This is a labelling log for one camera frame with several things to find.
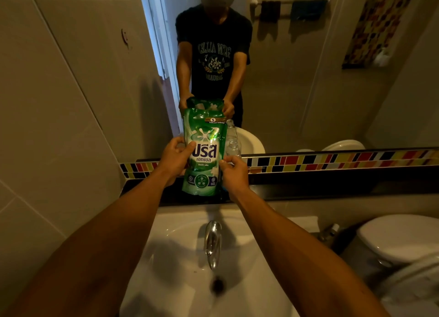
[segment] person's left hand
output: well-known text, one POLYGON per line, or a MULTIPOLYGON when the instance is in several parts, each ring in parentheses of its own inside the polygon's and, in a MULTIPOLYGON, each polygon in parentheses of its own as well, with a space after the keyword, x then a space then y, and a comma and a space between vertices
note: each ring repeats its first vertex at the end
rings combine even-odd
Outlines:
POLYGON ((183 148, 177 147, 179 143, 184 143, 183 137, 173 138, 170 143, 168 143, 163 151, 158 167, 153 171, 165 175, 167 178, 167 187, 172 185, 175 182, 175 178, 183 172, 187 159, 197 145, 195 141, 192 141, 186 148, 183 148))
POLYGON ((235 106, 231 101, 224 100, 224 108, 222 109, 222 113, 227 117, 227 119, 232 119, 233 115, 235 114, 235 106))

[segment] chrome faucet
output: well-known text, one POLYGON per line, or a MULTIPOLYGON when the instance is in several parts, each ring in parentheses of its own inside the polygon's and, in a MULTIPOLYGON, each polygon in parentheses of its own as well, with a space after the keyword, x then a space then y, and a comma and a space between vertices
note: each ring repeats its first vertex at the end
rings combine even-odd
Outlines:
POLYGON ((207 261, 212 271, 217 268, 220 261, 221 241, 221 224, 217 221, 210 221, 206 226, 204 250, 206 251, 207 261))

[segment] sink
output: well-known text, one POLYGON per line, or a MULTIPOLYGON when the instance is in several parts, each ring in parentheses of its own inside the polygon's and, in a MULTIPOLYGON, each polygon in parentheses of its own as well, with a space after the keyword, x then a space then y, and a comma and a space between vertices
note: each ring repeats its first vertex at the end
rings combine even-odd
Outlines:
POLYGON ((265 154, 262 142, 255 135, 241 128, 237 128, 237 134, 243 154, 265 154))
POLYGON ((193 212, 159 209, 120 316, 298 316, 242 213, 195 208, 193 212), (209 268, 203 250, 210 220, 222 224, 222 249, 215 271, 209 268))

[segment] hand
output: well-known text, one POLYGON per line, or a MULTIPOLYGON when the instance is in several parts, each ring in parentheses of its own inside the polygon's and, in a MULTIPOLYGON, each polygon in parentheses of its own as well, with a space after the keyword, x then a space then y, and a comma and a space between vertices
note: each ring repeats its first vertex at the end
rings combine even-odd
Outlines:
POLYGON ((222 184, 229 192, 230 199, 238 203, 237 196, 249 191, 249 169, 247 164, 238 156, 225 156, 224 160, 219 162, 222 170, 222 184))
POLYGON ((175 182, 175 178, 184 171, 187 159, 192 154, 197 143, 192 141, 186 148, 177 147, 179 143, 184 143, 183 137, 173 138, 163 151, 162 158, 158 167, 153 171, 156 174, 162 174, 166 177, 166 186, 175 182))
POLYGON ((187 109, 187 99, 190 97, 194 97, 190 92, 186 92, 180 95, 180 103, 178 104, 178 108, 180 109, 180 113, 184 116, 184 111, 187 109))
POLYGON ((224 100, 224 108, 222 109, 222 113, 227 117, 227 119, 232 119, 233 115, 235 114, 235 106, 231 101, 227 99, 224 100))

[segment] colorful mosaic tile strip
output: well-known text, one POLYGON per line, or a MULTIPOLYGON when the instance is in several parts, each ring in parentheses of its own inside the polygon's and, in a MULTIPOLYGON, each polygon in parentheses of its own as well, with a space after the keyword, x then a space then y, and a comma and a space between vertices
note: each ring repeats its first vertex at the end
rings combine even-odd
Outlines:
POLYGON ((370 64, 387 48, 411 0, 366 0, 343 68, 370 64))
MULTIPOLYGON (((362 151, 354 153, 292 154, 244 158, 250 174, 316 170, 365 169, 439 165, 438 149, 362 151)), ((121 163, 126 178, 148 177, 154 162, 121 163)))

